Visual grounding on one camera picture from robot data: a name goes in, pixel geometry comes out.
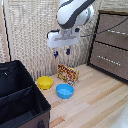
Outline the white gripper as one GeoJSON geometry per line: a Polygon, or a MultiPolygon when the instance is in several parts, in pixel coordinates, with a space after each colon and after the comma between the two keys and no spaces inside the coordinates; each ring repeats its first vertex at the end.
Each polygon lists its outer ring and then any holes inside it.
{"type": "MultiPolygon", "coordinates": [[[[54,57],[58,57],[58,51],[55,49],[62,46],[72,46],[79,42],[80,32],[72,29],[53,30],[47,34],[47,46],[54,49],[54,57]]],[[[71,48],[67,48],[66,54],[70,55],[71,48]]]]}

